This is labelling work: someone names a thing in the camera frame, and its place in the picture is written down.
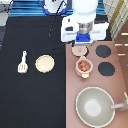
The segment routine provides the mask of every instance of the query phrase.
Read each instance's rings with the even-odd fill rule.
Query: black mat
[[[115,73],[114,66],[109,62],[102,62],[98,66],[100,74],[103,76],[112,76]]]
[[[106,58],[111,55],[111,49],[106,45],[99,45],[96,48],[96,54],[102,58]]]
[[[56,19],[52,47],[62,43],[62,18]],[[56,51],[48,47],[52,20],[49,16],[9,17],[7,21],[0,51],[0,128],[66,128],[65,47]],[[29,69],[21,75],[17,66],[23,50],[28,53]],[[55,59],[54,69],[47,74],[35,68],[36,59],[44,54]]]

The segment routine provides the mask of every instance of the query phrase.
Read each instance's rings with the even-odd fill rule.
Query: pink surface
[[[111,48],[112,54],[109,57],[101,58],[96,55],[95,49],[100,44],[105,44]],[[75,110],[76,97],[86,87],[97,86],[106,90],[115,103],[120,103],[125,99],[126,87],[114,42],[100,41],[93,44],[93,46],[88,46],[88,48],[89,55],[87,59],[92,61],[94,67],[90,77],[83,79],[75,73],[75,64],[79,57],[72,54],[71,45],[66,45],[66,128],[90,128],[79,119]],[[99,73],[98,65],[103,61],[114,65],[115,74],[113,76],[105,77]],[[116,110],[114,120],[105,128],[128,128],[128,110],[124,112]]]

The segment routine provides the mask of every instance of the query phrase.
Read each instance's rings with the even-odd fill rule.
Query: table
[[[96,55],[96,47],[107,45],[111,48],[111,55],[107,58],[101,58]],[[84,124],[78,117],[75,110],[75,100],[80,91],[86,87],[100,87],[106,90],[113,98],[115,103],[120,103],[125,99],[124,92],[126,87],[113,41],[100,41],[92,46],[88,46],[89,54],[87,59],[91,60],[94,68],[90,77],[83,79],[75,73],[75,63],[79,59],[72,54],[71,45],[66,45],[66,128],[90,128]],[[113,76],[102,76],[98,71],[98,65],[101,62],[111,62],[115,67]],[[115,118],[106,128],[127,128],[128,110],[124,112],[116,111]]]
[[[54,24],[52,47],[62,43],[62,18],[57,17]],[[65,46],[56,51],[49,49],[48,33],[52,20],[52,16],[8,18],[0,51],[1,128],[66,127],[66,53]],[[28,53],[29,69],[21,75],[17,66],[23,50]],[[41,74],[35,68],[36,59],[44,54],[51,55],[56,63],[48,74]]]

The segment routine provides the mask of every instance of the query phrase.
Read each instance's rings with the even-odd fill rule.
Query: small bowl
[[[80,64],[81,62],[85,62],[85,63],[86,63],[86,69],[87,69],[87,71],[84,72],[84,71],[82,71],[82,70],[80,69],[79,64]],[[92,71],[92,69],[93,69],[93,64],[92,64],[92,62],[91,62],[90,60],[86,59],[85,56],[81,56],[81,57],[79,58],[79,60],[76,62],[75,71],[76,71],[77,75],[78,75],[78,76],[81,76],[82,78],[88,78],[90,72]]]

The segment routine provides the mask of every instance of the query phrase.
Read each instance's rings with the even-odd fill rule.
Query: white robot
[[[66,8],[67,0],[45,0],[45,8],[50,13],[55,13]],[[98,0],[72,0],[73,14],[64,17],[61,27],[61,41],[69,42],[75,40],[75,45],[92,45],[94,41],[104,40],[109,24],[94,24]]]
[[[62,6],[59,9],[59,14],[63,14],[67,11],[67,0],[44,0],[44,13],[47,15],[54,15],[57,12],[60,4]]]

